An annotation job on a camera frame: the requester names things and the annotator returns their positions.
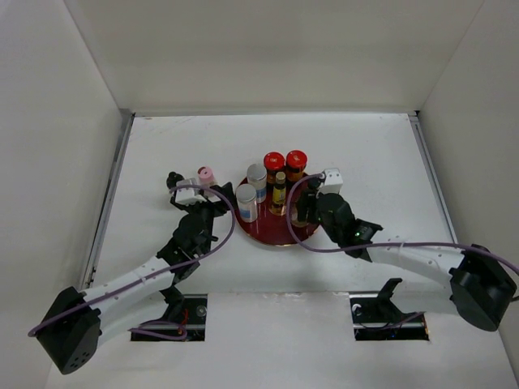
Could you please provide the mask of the tall yellow label bottle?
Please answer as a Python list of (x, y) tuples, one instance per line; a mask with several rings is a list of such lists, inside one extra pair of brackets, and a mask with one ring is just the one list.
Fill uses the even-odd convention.
[(275, 183), (272, 189), (272, 201), (270, 211), (275, 216), (283, 216), (285, 214), (285, 197), (286, 197), (286, 175), (284, 172), (278, 172), (275, 176)]

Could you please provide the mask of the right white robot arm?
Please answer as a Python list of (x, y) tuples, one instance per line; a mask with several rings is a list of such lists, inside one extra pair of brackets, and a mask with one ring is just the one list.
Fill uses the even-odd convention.
[(509, 305), (517, 301), (510, 276), (518, 268), (478, 245), (406, 242), (386, 234), (379, 224), (359, 219), (334, 193), (305, 190), (295, 203), (297, 220), (318, 224), (336, 244), (336, 251), (368, 263), (399, 267), (431, 281), (409, 286), (388, 280), (374, 304), (378, 315), (395, 323), (405, 314), (429, 311), (458, 314), (484, 331), (496, 331)]

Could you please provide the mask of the silver lid spice jar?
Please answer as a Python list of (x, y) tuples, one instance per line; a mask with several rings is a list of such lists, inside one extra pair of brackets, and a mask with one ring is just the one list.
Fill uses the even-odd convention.
[(257, 203), (255, 187), (251, 184), (242, 184), (237, 187), (235, 197), (241, 219), (246, 223), (256, 221)]

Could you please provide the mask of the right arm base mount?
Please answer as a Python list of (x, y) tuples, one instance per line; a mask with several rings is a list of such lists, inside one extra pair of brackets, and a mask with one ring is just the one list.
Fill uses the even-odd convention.
[(401, 283), (401, 278), (392, 278), (379, 292), (350, 294), (357, 341), (429, 340), (424, 313), (402, 313), (391, 301), (394, 290)]

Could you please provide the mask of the black cap brown spice bottle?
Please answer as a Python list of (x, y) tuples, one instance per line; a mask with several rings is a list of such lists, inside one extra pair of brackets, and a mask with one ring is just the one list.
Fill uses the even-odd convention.
[(290, 222), (295, 228), (304, 228), (309, 225), (306, 220), (300, 220), (298, 215), (298, 210), (294, 209), (291, 212)]

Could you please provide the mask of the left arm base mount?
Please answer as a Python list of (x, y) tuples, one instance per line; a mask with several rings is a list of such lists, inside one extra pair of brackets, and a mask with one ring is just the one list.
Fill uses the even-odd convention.
[(207, 294), (182, 294), (172, 290), (172, 303), (157, 319), (131, 331), (131, 342), (203, 342), (208, 317)]

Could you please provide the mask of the small black lid spice jar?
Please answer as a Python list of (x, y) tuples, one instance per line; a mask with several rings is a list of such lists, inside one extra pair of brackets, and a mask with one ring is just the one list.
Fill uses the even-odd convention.
[(317, 192), (321, 186), (321, 179), (312, 177), (307, 182), (307, 189), (312, 192)]

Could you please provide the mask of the black cap white powder bottle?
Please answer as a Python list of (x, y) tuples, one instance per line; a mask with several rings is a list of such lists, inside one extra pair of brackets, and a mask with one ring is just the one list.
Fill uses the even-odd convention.
[(180, 181), (184, 180), (184, 176), (180, 173), (176, 173), (174, 171), (170, 172), (168, 174), (168, 177), (166, 178), (166, 187), (171, 190), (173, 187), (175, 187)]

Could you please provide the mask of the red lid sauce jar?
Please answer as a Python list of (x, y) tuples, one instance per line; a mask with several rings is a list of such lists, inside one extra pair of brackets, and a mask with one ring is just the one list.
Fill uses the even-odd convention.
[(285, 157), (279, 152), (269, 152), (264, 156), (264, 167), (267, 171), (267, 185), (273, 186), (277, 173), (285, 171)]
[(307, 167), (307, 154), (301, 150), (292, 150), (285, 159), (285, 174), (291, 184), (299, 181)]

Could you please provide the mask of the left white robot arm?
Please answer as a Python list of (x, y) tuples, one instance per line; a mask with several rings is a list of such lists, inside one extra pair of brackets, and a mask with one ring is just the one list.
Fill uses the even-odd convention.
[(172, 237), (154, 256), (123, 276), (94, 288), (63, 289), (29, 335), (61, 374), (83, 367), (107, 340), (123, 332), (162, 340), (186, 339), (185, 297), (177, 285), (225, 243), (212, 233), (215, 218), (234, 214), (234, 188), (180, 181), (171, 203), (184, 211)]

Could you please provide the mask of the pink lid spice bottle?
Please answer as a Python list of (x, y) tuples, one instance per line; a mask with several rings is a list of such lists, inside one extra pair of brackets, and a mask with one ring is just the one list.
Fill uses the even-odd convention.
[(204, 187), (211, 187), (217, 184), (217, 180), (214, 176), (212, 169), (208, 166), (200, 167), (197, 171), (199, 183)]

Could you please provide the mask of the silver lid blue label jar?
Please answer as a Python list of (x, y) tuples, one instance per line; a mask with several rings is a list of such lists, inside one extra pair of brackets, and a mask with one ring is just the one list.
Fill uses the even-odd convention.
[(267, 170), (262, 164), (252, 164), (247, 168), (247, 183), (256, 191), (257, 203), (262, 203), (267, 197)]

